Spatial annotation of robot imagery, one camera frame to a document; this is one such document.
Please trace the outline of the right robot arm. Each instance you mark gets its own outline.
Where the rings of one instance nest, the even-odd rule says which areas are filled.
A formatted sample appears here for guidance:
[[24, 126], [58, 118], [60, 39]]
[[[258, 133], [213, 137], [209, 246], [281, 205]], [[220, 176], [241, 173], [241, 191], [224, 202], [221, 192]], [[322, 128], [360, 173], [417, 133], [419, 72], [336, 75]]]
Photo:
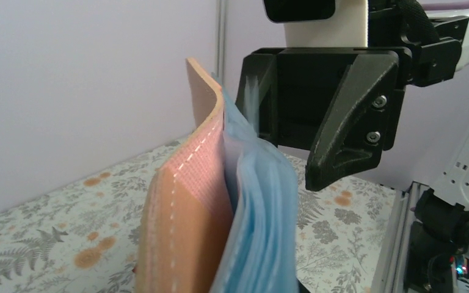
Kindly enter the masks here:
[[[469, 64], [469, 1], [265, 1], [286, 46], [244, 58], [260, 79], [258, 134], [309, 152], [313, 192], [376, 168], [394, 145], [405, 89], [450, 80]], [[413, 183], [385, 244], [374, 286], [382, 292], [469, 292], [469, 127], [441, 174]]]

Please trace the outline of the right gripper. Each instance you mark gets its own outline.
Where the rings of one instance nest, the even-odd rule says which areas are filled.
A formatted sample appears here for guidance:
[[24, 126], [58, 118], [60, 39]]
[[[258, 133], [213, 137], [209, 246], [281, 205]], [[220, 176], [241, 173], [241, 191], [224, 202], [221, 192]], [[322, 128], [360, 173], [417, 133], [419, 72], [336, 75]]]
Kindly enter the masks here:
[[468, 16], [429, 18], [417, 1], [368, 7], [366, 48], [260, 48], [242, 62], [237, 108], [259, 138], [310, 151], [310, 191], [376, 168], [405, 88], [452, 79], [462, 55]]

